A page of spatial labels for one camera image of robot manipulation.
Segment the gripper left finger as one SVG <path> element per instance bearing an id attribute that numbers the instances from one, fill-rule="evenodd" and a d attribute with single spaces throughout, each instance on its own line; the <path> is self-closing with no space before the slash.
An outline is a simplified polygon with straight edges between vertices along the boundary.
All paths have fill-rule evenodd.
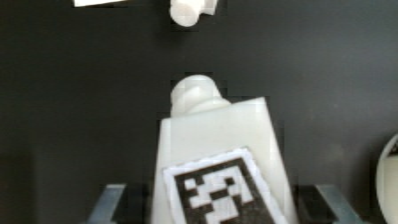
<path id="1" fill-rule="evenodd" d="M 143 184 L 109 184 L 86 224 L 147 224 L 147 199 Z"/>

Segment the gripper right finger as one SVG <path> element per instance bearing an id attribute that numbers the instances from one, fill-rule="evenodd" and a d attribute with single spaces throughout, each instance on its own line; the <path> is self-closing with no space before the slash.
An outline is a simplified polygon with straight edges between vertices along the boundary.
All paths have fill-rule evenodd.
<path id="1" fill-rule="evenodd" d="M 335 185 L 298 186 L 301 224 L 365 224 Z"/>

